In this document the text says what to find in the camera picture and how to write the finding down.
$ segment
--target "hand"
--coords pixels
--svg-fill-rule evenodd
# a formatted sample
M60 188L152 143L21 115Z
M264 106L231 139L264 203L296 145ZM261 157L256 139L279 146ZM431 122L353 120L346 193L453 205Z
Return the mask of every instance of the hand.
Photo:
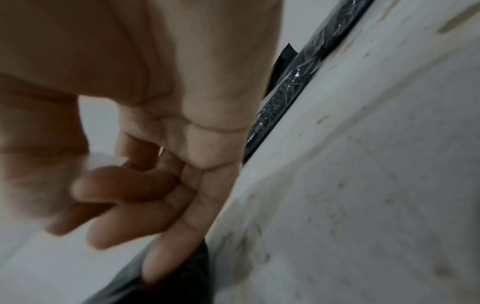
M281 0L2 1L0 185L8 210L55 216L55 234L99 217L87 236L98 248L164 232L143 276L165 277L230 194L281 11ZM115 150L124 166L84 173L90 156L78 95L118 103Z

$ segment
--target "dark fabric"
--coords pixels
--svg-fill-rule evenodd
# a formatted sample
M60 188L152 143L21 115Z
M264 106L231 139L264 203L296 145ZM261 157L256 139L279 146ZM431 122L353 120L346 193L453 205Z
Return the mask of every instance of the dark fabric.
M280 53L280 56L273 64L265 96L268 95L275 88L280 76L284 73L285 69L289 66L289 64L297 55L297 51L293 49L290 43L283 49L283 51Z
M305 88L320 63L343 41L374 0L341 0L273 85L250 130L246 163Z
M142 282L142 263L149 244L101 291L83 304L209 304L211 303L209 251L203 242L167 279L155 286Z

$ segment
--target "human hand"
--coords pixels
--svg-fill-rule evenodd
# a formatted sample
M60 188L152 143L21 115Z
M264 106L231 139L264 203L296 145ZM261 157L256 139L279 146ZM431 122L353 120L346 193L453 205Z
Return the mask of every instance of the human hand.
M1 3L4 201L30 217L60 212L54 234L99 216L87 236L97 248L164 232L143 267L146 282L163 278L200 244L233 187L281 0ZM78 95L118 103L124 166L83 174Z

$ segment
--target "stained white surface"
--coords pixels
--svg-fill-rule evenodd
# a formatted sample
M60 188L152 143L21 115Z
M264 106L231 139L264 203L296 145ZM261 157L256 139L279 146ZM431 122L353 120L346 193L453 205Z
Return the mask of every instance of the stained white surface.
M216 303L480 302L480 15L455 19L474 3L374 2L210 231ZM287 2L284 27L308 19L298 44L323 4ZM109 107L82 108L94 150L112 149ZM148 241L92 253L85 229L33 239L0 270L0 302L79 303Z

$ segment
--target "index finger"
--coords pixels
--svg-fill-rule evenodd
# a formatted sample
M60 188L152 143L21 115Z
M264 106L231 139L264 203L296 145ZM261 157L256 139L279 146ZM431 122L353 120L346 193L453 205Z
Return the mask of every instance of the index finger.
M204 240L230 195L240 164L239 159L203 173L191 205L161 236L143 262L142 275L146 283L154 284L172 273Z

